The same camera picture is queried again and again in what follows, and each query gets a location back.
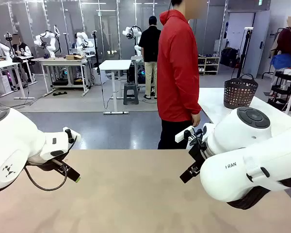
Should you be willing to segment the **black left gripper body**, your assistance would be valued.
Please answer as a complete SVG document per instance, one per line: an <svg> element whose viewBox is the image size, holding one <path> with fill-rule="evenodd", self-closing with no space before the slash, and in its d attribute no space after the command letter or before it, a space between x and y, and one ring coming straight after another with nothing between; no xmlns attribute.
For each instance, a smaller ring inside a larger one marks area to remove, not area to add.
<svg viewBox="0 0 291 233"><path fill-rule="evenodd" d="M43 164L38 164L38 163L33 163L33 162L27 161L26 165L27 166L37 166L38 168L40 168L43 171L55 170L59 173L65 173L68 170L67 165L63 161L58 161L56 159L48 160Z"/></svg>

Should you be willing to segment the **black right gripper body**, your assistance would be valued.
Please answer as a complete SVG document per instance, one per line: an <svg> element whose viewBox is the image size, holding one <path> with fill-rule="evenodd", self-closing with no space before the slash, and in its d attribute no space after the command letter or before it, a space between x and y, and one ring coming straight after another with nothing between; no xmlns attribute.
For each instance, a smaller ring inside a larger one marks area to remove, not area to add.
<svg viewBox="0 0 291 233"><path fill-rule="evenodd" d="M204 161L207 159L206 149L207 145L202 141L202 136L196 137L194 140L189 142L190 146L189 154L197 162L200 167L203 165Z"/></svg>

